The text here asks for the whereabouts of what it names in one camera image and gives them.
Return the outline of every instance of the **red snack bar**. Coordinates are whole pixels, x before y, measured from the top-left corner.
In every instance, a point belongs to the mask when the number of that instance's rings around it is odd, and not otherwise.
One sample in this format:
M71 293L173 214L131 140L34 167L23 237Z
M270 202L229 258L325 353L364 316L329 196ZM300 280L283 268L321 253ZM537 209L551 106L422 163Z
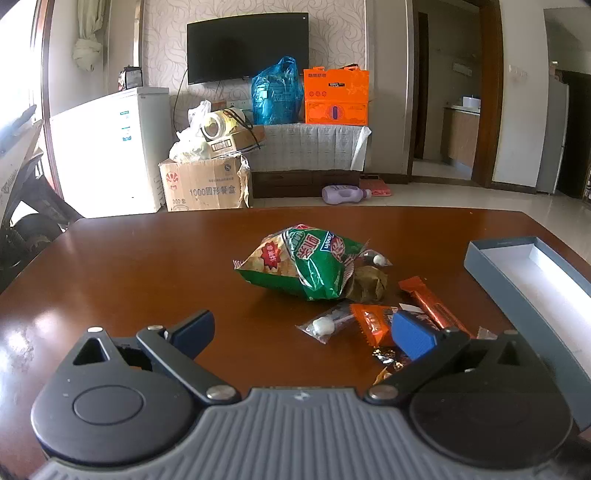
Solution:
M351 304L351 313L355 315L361 331L373 347L394 345L392 335L390 335L390 325L392 315L397 311L396 307L384 305Z
M435 294L428 289L420 277L408 278L398 282L400 288L412 295L421 305L421 308L432 318L433 322L441 328L458 328L470 335L470 338L476 338L471 334L463 323L449 311L449 309L439 300Z

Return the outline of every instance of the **purple bottle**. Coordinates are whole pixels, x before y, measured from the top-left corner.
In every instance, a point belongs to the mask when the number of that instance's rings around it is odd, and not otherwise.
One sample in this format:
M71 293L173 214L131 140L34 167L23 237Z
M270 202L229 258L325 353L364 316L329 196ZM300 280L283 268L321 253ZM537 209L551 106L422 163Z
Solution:
M370 197L371 190L362 190L352 185L328 185L322 189L322 199L329 205L357 203Z

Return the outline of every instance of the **green snack bag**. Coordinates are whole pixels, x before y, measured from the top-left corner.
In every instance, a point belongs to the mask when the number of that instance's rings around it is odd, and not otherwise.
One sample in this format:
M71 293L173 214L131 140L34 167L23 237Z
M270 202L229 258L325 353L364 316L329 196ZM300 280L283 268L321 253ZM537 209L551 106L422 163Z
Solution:
M254 285L308 300L338 299L365 245L326 230L296 225L266 237L244 262L234 262Z

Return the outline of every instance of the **black flat screen tv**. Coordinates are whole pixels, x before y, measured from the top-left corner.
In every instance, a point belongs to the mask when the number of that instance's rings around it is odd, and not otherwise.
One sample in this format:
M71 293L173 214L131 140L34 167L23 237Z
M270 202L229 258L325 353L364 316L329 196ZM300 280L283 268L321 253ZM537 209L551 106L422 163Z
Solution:
M189 84L254 77L282 57L308 65L308 13L239 15L187 25Z

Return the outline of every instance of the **metal screw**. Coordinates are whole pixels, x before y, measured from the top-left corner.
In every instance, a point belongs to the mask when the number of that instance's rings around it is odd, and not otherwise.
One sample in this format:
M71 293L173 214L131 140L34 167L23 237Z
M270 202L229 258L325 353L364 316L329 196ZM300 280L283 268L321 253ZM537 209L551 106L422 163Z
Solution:
M368 391L373 400L393 400L398 396L398 389L392 385L376 385Z
M210 400L230 400L236 395L236 389L230 385L216 385L205 392Z

